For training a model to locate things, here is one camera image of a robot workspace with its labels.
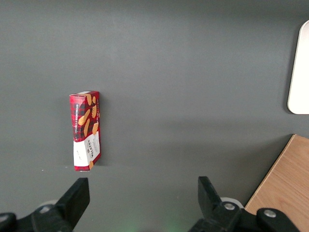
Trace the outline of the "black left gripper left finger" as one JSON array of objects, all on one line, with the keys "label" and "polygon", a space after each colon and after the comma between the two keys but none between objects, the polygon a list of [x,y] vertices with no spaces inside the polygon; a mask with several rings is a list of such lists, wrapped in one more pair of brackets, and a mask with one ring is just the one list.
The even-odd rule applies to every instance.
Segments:
[{"label": "black left gripper left finger", "polygon": [[12,212],[0,214],[2,232],[71,232],[90,203],[89,182],[78,178],[56,203],[44,204],[17,219]]}]

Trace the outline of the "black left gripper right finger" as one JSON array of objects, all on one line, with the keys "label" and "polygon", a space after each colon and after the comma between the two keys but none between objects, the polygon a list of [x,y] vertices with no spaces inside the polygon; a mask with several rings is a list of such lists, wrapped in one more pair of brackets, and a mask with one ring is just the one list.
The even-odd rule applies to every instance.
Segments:
[{"label": "black left gripper right finger", "polygon": [[260,208],[256,215],[232,201],[223,201],[206,176],[198,178],[198,203],[203,215],[192,232],[298,232],[280,210]]}]

